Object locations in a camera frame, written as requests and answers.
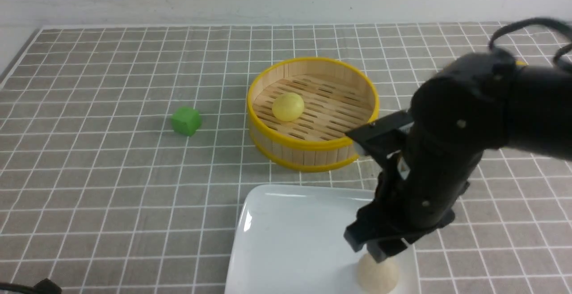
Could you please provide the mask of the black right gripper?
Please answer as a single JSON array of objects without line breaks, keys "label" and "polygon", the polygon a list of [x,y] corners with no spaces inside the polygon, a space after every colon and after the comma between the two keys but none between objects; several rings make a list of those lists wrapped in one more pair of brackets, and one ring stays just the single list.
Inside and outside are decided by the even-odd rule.
[{"label": "black right gripper", "polygon": [[366,248],[376,263],[452,223],[452,207],[466,192],[468,178],[484,155],[483,150],[465,147],[434,150],[417,145],[369,152],[359,143],[353,145],[382,170],[373,200],[357,211],[344,237],[354,252]]}]

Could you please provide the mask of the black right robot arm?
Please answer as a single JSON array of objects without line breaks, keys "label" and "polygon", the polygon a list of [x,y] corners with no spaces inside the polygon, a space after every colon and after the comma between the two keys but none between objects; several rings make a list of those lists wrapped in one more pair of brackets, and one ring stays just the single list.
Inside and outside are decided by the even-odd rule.
[{"label": "black right robot arm", "polygon": [[571,160],[571,65],[519,66],[507,51],[472,52],[438,71],[411,105],[346,133],[382,171],[344,237],[381,263],[455,219],[485,150]]}]

